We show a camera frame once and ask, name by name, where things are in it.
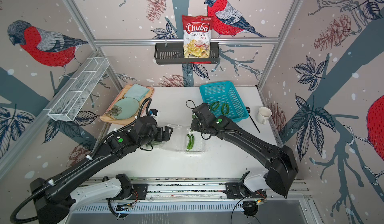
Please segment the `clear clamshell container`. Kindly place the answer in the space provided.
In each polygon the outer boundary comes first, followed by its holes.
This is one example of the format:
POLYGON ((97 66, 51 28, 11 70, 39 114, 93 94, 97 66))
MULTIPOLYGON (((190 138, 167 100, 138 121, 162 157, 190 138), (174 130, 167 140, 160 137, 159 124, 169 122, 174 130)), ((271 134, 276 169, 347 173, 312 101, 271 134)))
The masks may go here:
POLYGON ((201 137, 201 133, 192 131, 190 126, 167 125, 173 128, 171 138, 164 142, 161 149, 187 154, 201 154, 206 151, 206 141, 201 137))
POLYGON ((153 151, 154 149, 159 149, 161 148, 163 145, 165 144, 165 142, 159 142, 159 141, 152 141, 151 143, 148 143, 148 144, 142 144, 140 146, 140 150, 142 151, 153 151))

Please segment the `green pepper bunch container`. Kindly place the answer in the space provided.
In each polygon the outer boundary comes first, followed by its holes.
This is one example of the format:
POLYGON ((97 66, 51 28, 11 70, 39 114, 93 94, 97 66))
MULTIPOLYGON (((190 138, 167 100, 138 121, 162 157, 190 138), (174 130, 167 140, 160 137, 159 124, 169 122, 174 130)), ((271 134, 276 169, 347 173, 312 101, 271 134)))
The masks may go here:
POLYGON ((160 148, 162 145, 162 142, 151 142, 150 144, 146 144, 146 148, 160 148))
POLYGON ((187 137, 189 138, 189 142, 187 144, 187 149, 186 151, 190 151, 192 150, 192 148, 194 147, 194 143, 195 143, 195 137, 193 134, 187 134, 187 137))

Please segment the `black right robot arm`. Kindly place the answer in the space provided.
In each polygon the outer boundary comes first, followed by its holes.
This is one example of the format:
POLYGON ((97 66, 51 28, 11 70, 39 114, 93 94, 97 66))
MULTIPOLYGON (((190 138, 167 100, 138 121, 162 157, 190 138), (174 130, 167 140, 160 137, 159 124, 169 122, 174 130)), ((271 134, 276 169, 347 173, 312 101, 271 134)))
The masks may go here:
POLYGON ((241 148, 258 160, 268 172, 264 179, 275 193, 287 198, 288 192, 299 172, 294 152, 288 146, 269 144, 239 127, 226 116, 216 117, 207 103, 193 109, 193 131, 218 137, 241 148))

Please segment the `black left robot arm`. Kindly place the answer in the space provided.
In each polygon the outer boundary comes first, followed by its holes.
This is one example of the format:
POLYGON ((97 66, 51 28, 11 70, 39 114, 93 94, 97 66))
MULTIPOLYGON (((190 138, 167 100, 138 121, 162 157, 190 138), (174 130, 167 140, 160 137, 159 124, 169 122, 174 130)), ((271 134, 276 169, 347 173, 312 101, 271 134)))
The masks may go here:
POLYGON ((57 224, 76 209, 104 199, 137 201, 144 188, 136 191, 125 174, 96 185, 81 187, 81 184, 141 147, 169 141, 173 130, 168 126, 158 127, 152 116, 139 117, 133 125, 104 137, 101 144, 79 163, 49 180, 32 182, 39 223, 57 224))

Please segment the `black left arm base bracket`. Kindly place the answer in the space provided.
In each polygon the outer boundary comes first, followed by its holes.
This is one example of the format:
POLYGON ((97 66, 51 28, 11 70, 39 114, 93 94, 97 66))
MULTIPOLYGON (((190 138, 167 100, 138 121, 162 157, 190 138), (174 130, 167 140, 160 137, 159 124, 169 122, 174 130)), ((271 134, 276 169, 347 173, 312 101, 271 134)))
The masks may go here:
POLYGON ((120 181, 119 187, 121 190, 118 194, 109 198, 109 200, 120 201, 120 200, 133 200, 141 201, 146 199, 148 192, 148 184, 133 184, 126 174, 116 175, 116 178, 120 181))

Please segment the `black right arm base bracket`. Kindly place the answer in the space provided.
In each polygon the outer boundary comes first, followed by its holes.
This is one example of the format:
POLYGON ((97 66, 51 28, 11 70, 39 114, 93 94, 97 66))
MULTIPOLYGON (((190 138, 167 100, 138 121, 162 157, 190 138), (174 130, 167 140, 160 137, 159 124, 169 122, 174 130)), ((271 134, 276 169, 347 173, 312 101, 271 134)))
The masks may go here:
POLYGON ((251 173, 250 171, 245 172, 237 183, 235 182, 225 183, 225 189, 223 190, 223 193, 227 196, 227 199, 241 199, 241 198, 261 199, 261 200, 267 199, 267 193, 265 189, 251 191, 245 185, 245 179, 247 177, 250 177, 250 173, 251 173))

